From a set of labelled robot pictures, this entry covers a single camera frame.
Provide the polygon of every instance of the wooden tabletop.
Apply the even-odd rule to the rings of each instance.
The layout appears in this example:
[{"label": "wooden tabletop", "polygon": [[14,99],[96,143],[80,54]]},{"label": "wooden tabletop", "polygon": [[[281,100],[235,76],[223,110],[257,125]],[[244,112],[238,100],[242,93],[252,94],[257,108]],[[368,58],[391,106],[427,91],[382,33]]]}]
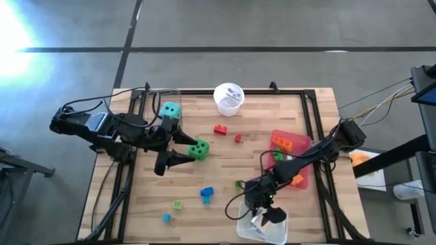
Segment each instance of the wooden tabletop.
[{"label": "wooden tabletop", "polygon": [[[324,134],[337,124],[339,113],[331,88],[315,88]],[[130,92],[112,98],[113,112],[126,112]],[[163,98],[165,101],[180,101],[179,98]],[[273,129],[306,135],[305,119],[301,100],[296,95],[247,95],[238,114],[220,116],[211,95],[183,95],[183,131],[192,138],[209,142],[211,149],[205,161],[177,165],[167,169],[163,177],[153,172],[155,152],[140,151],[136,160],[134,182],[131,189],[129,213],[124,242],[133,243],[200,243],[200,242],[254,242],[238,237],[236,221],[228,219],[224,207],[240,193],[235,180],[250,180],[260,175],[259,155],[268,149]],[[145,118],[153,112],[146,106]],[[314,123],[311,111],[311,122]],[[213,133],[216,124],[228,127],[226,136]],[[240,133],[243,142],[234,142]],[[174,146],[187,153],[187,146]],[[78,239],[90,234],[91,213],[97,192],[112,161],[99,154],[84,209]],[[116,168],[113,167],[104,185],[95,222],[98,223],[108,210]],[[369,236],[352,165],[346,158],[337,161],[333,171],[339,205],[352,224],[365,236]],[[210,205],[204,205],[200,189],[213,186],[215,194]],[[183,202],[181,210],[173,208],[173,201]],[[238,215],[243,197],[235,200],[229,208],[231,216]],[[320,205],[313,170],[309,176],[309,188],[305,191],[282,189],[274,198],[275,206],[289,212],[288,242],[325,242]],[[112,234],[116,237],[117,212]],[[170,213],[171,223],[162,221],[164,213]],[[334,218],[330,210],[330,223],[335,233]]]}]

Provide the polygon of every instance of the orange block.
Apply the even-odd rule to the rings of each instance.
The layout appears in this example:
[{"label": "orange block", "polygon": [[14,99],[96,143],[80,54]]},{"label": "orange block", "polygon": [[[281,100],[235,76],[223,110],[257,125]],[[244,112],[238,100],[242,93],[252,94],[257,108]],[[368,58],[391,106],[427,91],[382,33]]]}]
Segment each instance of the orange block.
[{"label": "orange block", "polygon": [[272,137],[271,141],[273,142],[273,144],[278,146],[280,149],[291,153],[291,151],[292,151],[292,142],[291,141],[285,140],[285,139],[277,137],[277,136]]},{"label": "orange block", "polygon": [[303,179],[304,179],[304,178],[303,178],[300,174],[297,174],[297,176],[295,176],[295,177],[292,179],[291,185],[292,185],[292,186],[296,186],[297,184],[300,184],[300,182],[302,182]]}]

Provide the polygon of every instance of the blue lego brick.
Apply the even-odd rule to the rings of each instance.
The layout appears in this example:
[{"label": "blue lego brick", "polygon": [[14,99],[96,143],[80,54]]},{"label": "blue lego brick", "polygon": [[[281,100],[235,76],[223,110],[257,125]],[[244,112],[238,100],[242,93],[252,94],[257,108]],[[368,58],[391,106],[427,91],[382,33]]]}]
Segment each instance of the blue lego brick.
[{"label": "blue lego brick", "polygon": [[163,214],[162,220],[164,223],[169,223],[171,221],[171,214],[168,213]]},{"label": "blue lego brick", "polygon": [[203,204],[211,204],[211,196],[203,196]]},{"label": "blue lego brick", "polygon": [[206,187],[200,191],[201,196],[213,195],[213,187]]},{"label": "blue lego brick", "polygon": [[181,106],[177,103],[166,102],[162,106],[161,115],[169,116],[170,118],[180,119]]}]

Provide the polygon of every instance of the red lego brick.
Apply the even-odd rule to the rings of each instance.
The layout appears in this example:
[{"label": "red lego brick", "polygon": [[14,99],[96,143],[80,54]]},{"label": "red lego brick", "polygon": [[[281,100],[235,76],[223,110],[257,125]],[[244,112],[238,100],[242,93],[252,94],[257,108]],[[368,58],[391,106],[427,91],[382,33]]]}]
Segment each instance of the red lego brick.
[{"label": "red lego brick", "polygon": [[236,137],[234,138],[234,141],[235,141],[236,143],[240,143],[240,139],[241,139],[241,137],[242,137],[242,135],[237,134]]},{"label": "red lego brick", "polygon": [[227,127],[221,126],[221,125],[215,125],[215,128],[213,129],[214,133],[220,134],[220,135],[226,135],[227,134]]}]

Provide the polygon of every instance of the plastic cup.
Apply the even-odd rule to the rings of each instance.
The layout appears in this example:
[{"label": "plastic cup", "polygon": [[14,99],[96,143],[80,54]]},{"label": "plastic cup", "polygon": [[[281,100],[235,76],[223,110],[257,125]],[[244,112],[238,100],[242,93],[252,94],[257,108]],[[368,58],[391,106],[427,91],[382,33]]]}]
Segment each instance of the plastic cup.
[{"label": "plastic cup", "polygon": [[218,112],[223,116],[233,116],[244,103],[245,95],[240,86],[226,82],[215,88],[213,99],[218,107]]}]

